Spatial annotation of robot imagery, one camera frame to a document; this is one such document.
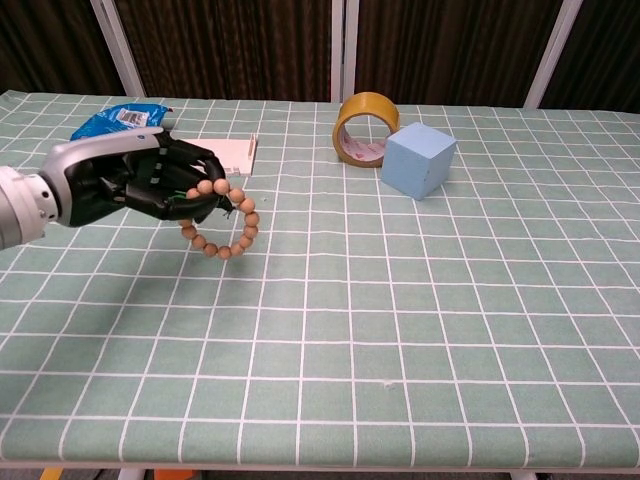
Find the white frame post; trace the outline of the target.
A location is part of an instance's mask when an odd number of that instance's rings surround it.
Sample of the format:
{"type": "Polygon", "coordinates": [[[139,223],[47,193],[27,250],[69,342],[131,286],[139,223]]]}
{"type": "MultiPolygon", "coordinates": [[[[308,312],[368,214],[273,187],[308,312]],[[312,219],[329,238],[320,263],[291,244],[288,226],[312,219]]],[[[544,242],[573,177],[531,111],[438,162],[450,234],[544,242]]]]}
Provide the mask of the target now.
{"type": "Polygon", "coordinates": [[[145,97],[142,79],[115,0],[90,0],[90,3],[125,93],[128,96],[145,97]]]}
{"type": "Polygon", "coordinates": [[[360,0],[331,0],[330,100],[355,93],[360,0]]]}
{"type": "Polygon", "coordinates": [[[524,101],[525,109],[540,107],[582,4],[583,0],[563,0],[524,101]]]}

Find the white shallow tray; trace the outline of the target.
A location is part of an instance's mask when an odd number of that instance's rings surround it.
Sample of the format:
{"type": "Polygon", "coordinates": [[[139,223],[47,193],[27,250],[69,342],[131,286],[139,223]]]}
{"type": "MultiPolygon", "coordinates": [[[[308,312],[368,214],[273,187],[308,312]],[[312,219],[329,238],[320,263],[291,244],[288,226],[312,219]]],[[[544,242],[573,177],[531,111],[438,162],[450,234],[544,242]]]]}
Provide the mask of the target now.
{"type": "Polygon", "coordinates": [[[229,176],[251,176],[258,146],[258,137],[246,139],[192,138],[187,143],[211,150],[229,176]]]}

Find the blue snack bag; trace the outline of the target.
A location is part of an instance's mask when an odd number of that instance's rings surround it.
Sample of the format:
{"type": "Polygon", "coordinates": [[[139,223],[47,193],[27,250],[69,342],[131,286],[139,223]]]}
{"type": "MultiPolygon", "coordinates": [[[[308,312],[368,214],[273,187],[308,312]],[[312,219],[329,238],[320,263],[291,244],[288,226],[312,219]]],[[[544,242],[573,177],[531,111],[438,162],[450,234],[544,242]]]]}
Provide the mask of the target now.
{"type": "Polygon", "coordinates": [[[102,110],[86,120],[70,137],[71,141],[136,128],[158,127],[173,109],[155,103],[125,103],[102,110]]]}

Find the green checkered tablecloth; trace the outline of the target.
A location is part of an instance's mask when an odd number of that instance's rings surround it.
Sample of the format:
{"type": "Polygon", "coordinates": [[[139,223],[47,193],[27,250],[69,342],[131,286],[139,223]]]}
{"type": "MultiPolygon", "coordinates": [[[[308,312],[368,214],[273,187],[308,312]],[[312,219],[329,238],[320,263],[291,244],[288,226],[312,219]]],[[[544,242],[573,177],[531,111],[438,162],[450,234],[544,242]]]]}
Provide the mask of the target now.
{"type": "Polygon", "coordinates": [[[640,114],[401,108],[415,201],[334,104],[174,99],[258,137],[227,262],[123,210],[0,253],[0,464],[640,469],[640,114]]]}

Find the dark brown curtain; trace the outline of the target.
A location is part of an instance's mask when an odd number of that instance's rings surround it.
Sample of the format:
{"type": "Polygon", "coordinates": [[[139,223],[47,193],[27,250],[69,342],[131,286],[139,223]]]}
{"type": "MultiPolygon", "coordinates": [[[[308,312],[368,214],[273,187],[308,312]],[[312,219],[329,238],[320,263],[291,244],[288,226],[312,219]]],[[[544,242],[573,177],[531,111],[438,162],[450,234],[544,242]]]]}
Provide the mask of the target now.
{"type": "Polygon", "coordinates": [[[0,93],[122,95],[90,0],[0,0],[0,93]]]}
{"type": "Polygon", "coordinates": [[[640,0],[583,0],[541,107],[640,114],[640,0]]]}
{"type": "Polygon", "coordinates": [[[150,97],[327,101],[332,0],[115,0],[150,97]]]}
{"type": "Polygon", "coordinates": [[[355,91],[523,106],[563,0],[360,0],[355,91]]]}

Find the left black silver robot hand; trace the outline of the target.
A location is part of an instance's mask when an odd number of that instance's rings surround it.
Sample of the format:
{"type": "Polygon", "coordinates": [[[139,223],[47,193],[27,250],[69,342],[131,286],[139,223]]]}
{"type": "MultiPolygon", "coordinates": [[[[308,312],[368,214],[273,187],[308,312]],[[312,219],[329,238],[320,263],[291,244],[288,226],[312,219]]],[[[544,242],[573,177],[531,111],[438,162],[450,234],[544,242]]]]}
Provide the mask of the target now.
{"type": "Polygon", "coordinates": [[[235,210],[227,195],[188,199],[203,180],[226,174],[213,151],[171,137],[161,127],[137,128],[54,146],[39,171],[68,227],[94,223],[124,207],[163,221],[200,223],[215,209],[235,210]]]}

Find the yellow packing tape roll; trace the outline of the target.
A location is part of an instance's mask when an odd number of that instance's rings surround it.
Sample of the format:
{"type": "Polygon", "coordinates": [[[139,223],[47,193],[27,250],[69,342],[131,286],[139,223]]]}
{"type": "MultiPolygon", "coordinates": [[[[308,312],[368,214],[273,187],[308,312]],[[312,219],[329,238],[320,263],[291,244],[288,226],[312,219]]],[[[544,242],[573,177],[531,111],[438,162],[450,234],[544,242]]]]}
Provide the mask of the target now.
{"type": "Polygon", "coordinates": [[[386,140],[400,129],[400,114],[393,102],[376,92],[360,92],[348,98],[340,107],[333,127],[333,147],[341,161],[359,168],[379,168],[383,164],[386,140]],[[363,143],[354,139],[346,124],[356,117],[380,120],[388,133],[383,140],[363,143]]]}

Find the light blue foam cube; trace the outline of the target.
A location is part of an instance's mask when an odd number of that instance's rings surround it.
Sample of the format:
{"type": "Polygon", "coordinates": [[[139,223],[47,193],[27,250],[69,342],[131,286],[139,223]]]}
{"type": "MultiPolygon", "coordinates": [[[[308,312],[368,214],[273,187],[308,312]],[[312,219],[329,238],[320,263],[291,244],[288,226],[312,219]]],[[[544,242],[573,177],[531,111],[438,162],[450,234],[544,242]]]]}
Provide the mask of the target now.
{"type": "Polygon", "coordinates": [[[457,141],[414,122],[386,142],[381,181],[414,200],[422,200],[448,178],[457,141]]]}

